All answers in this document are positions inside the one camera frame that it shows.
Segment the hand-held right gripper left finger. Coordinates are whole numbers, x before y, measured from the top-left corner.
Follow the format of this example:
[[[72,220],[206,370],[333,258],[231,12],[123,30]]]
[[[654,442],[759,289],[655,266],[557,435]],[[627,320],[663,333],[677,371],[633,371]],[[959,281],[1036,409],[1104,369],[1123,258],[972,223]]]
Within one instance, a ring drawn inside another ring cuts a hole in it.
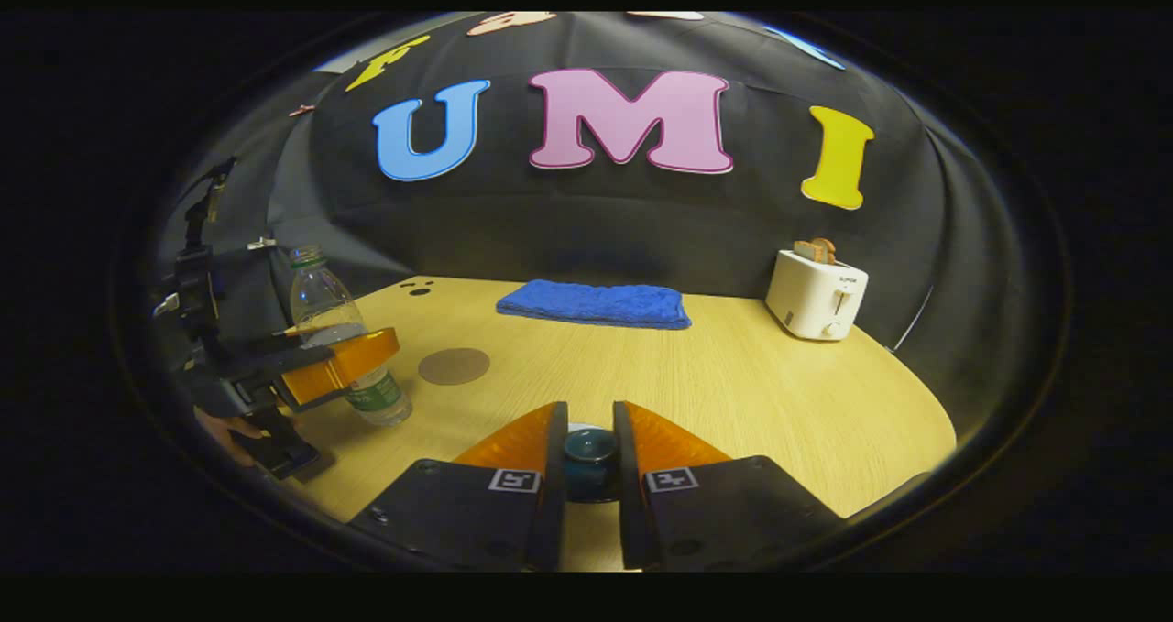
[[[568,405],[545,404],[452,461],[414,461],[350,529],[427,572],[557,572],[567,437]]]

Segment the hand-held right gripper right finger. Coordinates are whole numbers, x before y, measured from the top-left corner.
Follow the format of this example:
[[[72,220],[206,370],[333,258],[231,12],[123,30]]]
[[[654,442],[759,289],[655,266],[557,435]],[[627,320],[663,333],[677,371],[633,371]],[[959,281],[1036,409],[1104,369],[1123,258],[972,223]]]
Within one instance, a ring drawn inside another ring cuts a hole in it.
[[[621,559],[640,572],[761,572],[847,526],[768,457],[732,458],[653,410],[613,404]]]

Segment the clear plastic water bottle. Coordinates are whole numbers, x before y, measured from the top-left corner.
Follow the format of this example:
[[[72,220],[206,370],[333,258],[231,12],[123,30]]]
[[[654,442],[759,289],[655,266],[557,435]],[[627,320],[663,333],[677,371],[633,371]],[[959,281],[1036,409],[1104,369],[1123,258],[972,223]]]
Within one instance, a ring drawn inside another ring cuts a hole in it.
[[[321,246],[306,244],[291,251],[293,280],[290,305],[294,329],[307,347],[357,349],[372,330],[343,280],[327,266]],[[407,394],[389,373],[389,356],[362,358],[350,365],[335,356],[341,370],[331,388],[343,388],[344,398],[365,421],[395,427],[413,413]]]

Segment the dark teal teacup lid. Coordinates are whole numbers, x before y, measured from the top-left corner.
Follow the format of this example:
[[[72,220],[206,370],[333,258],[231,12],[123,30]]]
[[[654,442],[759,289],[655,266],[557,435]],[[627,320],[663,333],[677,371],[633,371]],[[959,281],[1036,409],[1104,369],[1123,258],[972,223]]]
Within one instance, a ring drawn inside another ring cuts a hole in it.
[[[563,442],[568,501],[605,503],[619,498],[619,440],[611,430],[575,425]]]

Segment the round brown coaster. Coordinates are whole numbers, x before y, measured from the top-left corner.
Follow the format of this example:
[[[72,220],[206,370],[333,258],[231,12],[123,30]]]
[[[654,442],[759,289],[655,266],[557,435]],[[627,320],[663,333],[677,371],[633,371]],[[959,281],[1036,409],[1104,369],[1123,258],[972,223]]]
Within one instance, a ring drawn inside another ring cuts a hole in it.
[[[418,373],[435,385],[457,386],[482,378],[490,363],[490,356],[479,349],[445,349],[423,356],[418,364]]]

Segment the folded blue towel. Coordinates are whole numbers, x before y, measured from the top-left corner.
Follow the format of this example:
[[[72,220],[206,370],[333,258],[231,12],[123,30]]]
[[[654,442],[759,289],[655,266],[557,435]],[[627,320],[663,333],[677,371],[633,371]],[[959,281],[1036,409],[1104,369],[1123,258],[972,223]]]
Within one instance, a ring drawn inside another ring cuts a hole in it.
[[[549,322],[615,327],[685,330],[692,319],[677,289],[651,285],[591,288],[565,280],[528,280],[496,300],[496,311]]]

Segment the white toaster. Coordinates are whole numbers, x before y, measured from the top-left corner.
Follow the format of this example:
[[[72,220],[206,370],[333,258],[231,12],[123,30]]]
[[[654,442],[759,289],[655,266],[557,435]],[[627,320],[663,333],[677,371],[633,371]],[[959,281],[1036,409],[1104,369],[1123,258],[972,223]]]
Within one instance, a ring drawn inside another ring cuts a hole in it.
[[[765,304],[789,334],[805,342],[843,342],[860,311],[869,275],[823,264],[795,251],[777,253]]]

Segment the black backdrop cloth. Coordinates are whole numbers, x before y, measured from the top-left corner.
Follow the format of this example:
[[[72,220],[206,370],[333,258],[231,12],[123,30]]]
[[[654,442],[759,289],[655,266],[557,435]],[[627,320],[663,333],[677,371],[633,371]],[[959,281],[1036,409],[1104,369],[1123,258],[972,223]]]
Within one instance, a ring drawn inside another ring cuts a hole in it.
[[[209,137],[160,231],[165,279],[181,204],[221,158],[239,163],[213,245],[253,259],[269,326],[289,315],[282,250],[320,242],[361,295],[415,273],[536,278],[762,298],[774,256],[826,236],[872,276],[857,325],[891,349],[968,437],[1042,393],[1067,330],[1067,271],[1038,187],[992,138],[891,58],[733,14],[699,20],[558,13],[483,29],[486,14],[377,38],[338,65],[264,89]],[[683,122],[586,109],[577,165],[535,167],[552,101],[545,70],[597,70],[606,99],[636,99],[670,72],[701,72],[719,96],[728,173],[650,158]],[[299,104],[316,104],[289,117]]]

